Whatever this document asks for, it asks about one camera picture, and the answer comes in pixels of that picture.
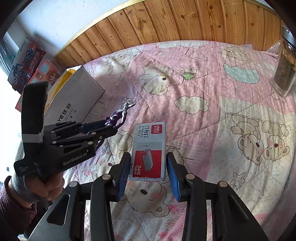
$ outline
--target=purple action figure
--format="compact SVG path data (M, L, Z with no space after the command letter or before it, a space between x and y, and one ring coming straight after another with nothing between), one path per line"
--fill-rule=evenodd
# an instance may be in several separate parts
M110 117L106 117L105 126L116 126L117 129L121 127L123 123L126 121L127 110L133 107L135 104L136 102L132 104L129 104L128 102L124 103L122 109L116 109L116 111ZM121 122L118 125L116 125L117 121L120 119Z

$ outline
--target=staples box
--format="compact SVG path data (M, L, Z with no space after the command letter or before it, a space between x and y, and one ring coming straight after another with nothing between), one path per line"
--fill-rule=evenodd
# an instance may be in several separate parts
M137 124L131 156L130 180L165 179L165 122Z

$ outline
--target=window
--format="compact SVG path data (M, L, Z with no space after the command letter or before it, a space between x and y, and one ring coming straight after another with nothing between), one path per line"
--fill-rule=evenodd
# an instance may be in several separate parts
M21 140L21 113L15 109L20 94L7 81L0 68L0 181L14 173L13 163Z

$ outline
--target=gold trim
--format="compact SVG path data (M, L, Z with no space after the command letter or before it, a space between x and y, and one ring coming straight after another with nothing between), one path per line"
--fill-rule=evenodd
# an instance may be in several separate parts
M254 5L256 6L259 6L267 11L270 11L271 13L273 13L274 15L276 15L277 17L281 18L278 13L276 11L274 11L272 8L260 3L260 2L257 2L256 0L243 0L245 2L249 2L249 3L253 3Z
M139 2L144 2L146 0L129 0L119 6L116 6L115 8L109 10L108 12L104 13L103 15L101 15L100 17L96 18L95 20L93 20L92 22L90 22L88 25L86 25L83 29L81 29L74 37L72 37L65 45L64 47L54 56L54 58L56 58L62 51L65 50L65 48L72 43L72 41L74 41L77 37L79 37L81 34L83 34L86 30L88 30L89 28L91 28L92 26L94 26L95 24L97 24L99 21L103 20L104 18L107 18L108 16L110 16L113 13L118 12L119 10L122 10L126 7L129 7L131 5L134 5L136 3Z

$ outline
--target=cardboard box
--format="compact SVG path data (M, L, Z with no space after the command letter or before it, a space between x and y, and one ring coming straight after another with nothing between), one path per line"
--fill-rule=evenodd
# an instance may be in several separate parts
M48 59L46 59L43 63L41 63L41 65L38 67L38 69L30 78L27 84L48 81L48 92L60 76L61 73L59 72L59 70L54 67ZM15 108L18 111L22 112L22 95L20 96Z
M103 93L82 66L67 69L47 94L44 125L82 122Z
M42 62L45 53L34 42L25 39L13 61L8 76L8 82L14 90L20 94L23 92L25 85Z
M131 156L130 180L165 179L165 137L164 121L137 124Z

